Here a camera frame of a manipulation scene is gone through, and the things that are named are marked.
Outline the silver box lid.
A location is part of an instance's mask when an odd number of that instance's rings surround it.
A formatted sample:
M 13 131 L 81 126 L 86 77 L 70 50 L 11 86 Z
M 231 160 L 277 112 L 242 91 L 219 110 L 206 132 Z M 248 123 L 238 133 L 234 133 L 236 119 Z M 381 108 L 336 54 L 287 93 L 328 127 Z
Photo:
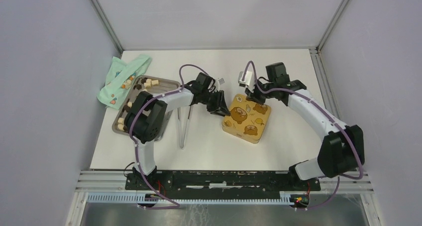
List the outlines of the silver box lid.
M 229 116 L 222 121 L 222 130 L 245 141 L 257 144 L 265 131 L 272 109 L 237 94 L 229 106 Z

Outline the metal serving tongs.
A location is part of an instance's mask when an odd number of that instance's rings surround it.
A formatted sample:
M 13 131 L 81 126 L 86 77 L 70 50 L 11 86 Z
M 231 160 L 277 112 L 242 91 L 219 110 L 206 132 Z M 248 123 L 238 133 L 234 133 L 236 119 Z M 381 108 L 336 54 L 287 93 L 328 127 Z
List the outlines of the metal serving tongs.
M 190 106 L 188 114 L 186 115 L 185 118 L 182 118 L 181 108 L 177 108 L 178 146 L 180 149 L 185 148 L 186 137 L 187 137 L 188 128 L 190 125 L 192 111 L 193 111 L 193 106 Z

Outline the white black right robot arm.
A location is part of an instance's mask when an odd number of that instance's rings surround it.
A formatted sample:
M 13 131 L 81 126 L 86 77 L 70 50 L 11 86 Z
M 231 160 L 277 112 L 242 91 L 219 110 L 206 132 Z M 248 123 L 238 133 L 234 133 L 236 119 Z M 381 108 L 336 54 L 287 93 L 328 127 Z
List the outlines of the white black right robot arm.
M 284 63 L 265 67 L 267 77 L 262 83 L 257 77 L 253 61 L 240 72 L 238 83 L 246 96 L 259 104 L 276 99 L 295 111 L 306 121 L 321 140 L 318 155 L 289 168 L 288 185 L 302 189 L 309 179 L 343 176 L 360 180 L 364 176 L 363 130 L 342 122 L 323 108 L 300 80 L 291 80 Z

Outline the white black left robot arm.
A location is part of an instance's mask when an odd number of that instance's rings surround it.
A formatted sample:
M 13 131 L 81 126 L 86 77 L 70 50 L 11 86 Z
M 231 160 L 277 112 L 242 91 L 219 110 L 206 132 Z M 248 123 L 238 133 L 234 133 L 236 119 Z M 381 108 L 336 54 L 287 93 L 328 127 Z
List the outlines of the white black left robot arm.
M 206 106 L 210 114 L 230 116 L 224 99 L 224 91 L 211 88 L 216 80 L 205 73 L 199 73 L 195 80 L 177 90 L 152 95 L 140 92 L 124 119 L 124 125 L 134 142 L 135 169 L 140 173 L 137 183 L 144 190 L 156 185 L 154 141 L 160 132 L 166 113 L 181 107 L 196 104 Z

